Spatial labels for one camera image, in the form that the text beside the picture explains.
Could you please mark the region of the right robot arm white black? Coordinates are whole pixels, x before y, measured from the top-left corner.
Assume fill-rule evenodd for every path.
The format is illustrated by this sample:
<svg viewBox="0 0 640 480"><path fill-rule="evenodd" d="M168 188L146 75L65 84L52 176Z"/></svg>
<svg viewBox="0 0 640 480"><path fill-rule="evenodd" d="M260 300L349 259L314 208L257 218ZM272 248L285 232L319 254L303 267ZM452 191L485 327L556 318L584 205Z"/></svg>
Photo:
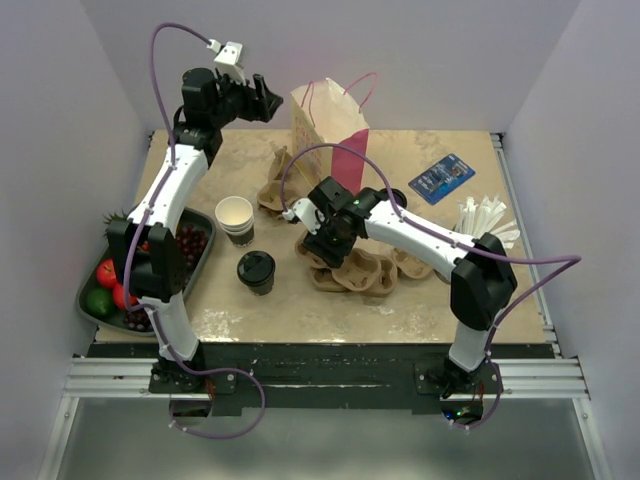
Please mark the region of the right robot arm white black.
<svg viewBox="0 0 640 480"><path fill-rule="evenodd" d="M339 268L355 241L371 239L402 250L435 270L450 285L450 309L458 320L445 363L448 386L469 392L481 380L490 330L517 287L502 242L429 222L395 203L392 193L366 187L354 195L328 177L286 214L307 229L305 247Z"/></svg>

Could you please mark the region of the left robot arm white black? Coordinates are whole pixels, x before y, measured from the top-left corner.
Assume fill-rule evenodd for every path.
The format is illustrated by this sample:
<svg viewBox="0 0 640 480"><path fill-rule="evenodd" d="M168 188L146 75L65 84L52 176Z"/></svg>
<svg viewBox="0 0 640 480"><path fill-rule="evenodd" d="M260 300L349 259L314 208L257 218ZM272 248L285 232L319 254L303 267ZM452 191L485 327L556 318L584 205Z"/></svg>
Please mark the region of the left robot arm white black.
<svg viewBox="0 0 640 480"><path fill-rule="evenodd" d="M234 81L220 68L193 68L182 76L182 104L163 117L166 157L144 198L124 219L106 229L119 281L135 309L149 315L162 357L178 361L173 382L185 392L200 390L207 368L193 357L199 341L183 297L188 273L176 231L192 190L210 169L223 142L222 130L240 119L269 122L282 105L264 77Z"/></svg>

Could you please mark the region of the black coffee cup lid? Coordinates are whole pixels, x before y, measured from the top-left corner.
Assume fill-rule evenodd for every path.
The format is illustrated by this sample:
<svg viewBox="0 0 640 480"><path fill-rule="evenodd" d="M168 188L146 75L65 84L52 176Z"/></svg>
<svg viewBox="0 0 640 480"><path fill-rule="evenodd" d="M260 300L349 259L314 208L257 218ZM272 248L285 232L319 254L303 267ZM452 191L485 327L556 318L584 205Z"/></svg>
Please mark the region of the black coffee cup lid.
<svg viewBox="0 0 640 480"><path fill-rule="evenodd" d="M274 258L264 251L250 251L243 255L236 268L239 280L248 287L258 287L271 282L275 270Z"/></svg>

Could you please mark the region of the single cardboard cup carrier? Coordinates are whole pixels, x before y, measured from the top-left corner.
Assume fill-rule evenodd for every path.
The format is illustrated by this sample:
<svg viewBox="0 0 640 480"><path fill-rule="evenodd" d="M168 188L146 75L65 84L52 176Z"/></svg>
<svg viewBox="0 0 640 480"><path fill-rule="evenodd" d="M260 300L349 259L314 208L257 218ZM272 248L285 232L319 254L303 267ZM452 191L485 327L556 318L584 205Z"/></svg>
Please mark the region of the single cardboard cup carrier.
<svg viewBox="0 0 640 480"><path fill-rule="evenodd" d="M296 172L293 167L291 167L288 171L285 171L286 166L291 161L292 155L288 152L286 146L281 147L280 149L274 152L274 160L271 163L268 172L268 180L269 181L278 181L285 180L286 183L293 183L296 177Z"/></svg>

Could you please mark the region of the pink beige paper bag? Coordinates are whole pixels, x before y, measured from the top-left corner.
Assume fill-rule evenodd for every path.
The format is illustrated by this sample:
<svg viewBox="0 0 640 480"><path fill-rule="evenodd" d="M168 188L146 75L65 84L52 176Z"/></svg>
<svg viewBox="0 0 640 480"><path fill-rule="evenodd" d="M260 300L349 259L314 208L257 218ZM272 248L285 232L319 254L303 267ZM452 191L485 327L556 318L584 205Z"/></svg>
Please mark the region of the pink beige paper bag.
<svg viewBox="0 0 640 480"><path fill-rule="evenodd" d="M358 101L350 90L369 77L375 88L378 74L370 72L346 88L325 78L291 92L293 152L317 147L294 164L310 186L331 176L351 193L360 191L365 166L361 157L367 153L370 131L364 105L369 98Z"/></svg>

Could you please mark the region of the dark paper coffee cup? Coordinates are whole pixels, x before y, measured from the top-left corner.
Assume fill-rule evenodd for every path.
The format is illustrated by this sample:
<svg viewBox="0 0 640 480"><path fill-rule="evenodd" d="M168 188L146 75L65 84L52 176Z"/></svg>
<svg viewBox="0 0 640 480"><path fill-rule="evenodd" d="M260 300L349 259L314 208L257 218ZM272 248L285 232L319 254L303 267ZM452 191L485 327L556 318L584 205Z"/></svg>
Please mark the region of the dark paper coffee cup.
<svg viewBox="0 0 640 480"><path fill-rule="evenodd" d="M242 274L239 279L253 293L263 296L271 292L274 285L274 274Z"/></svg>

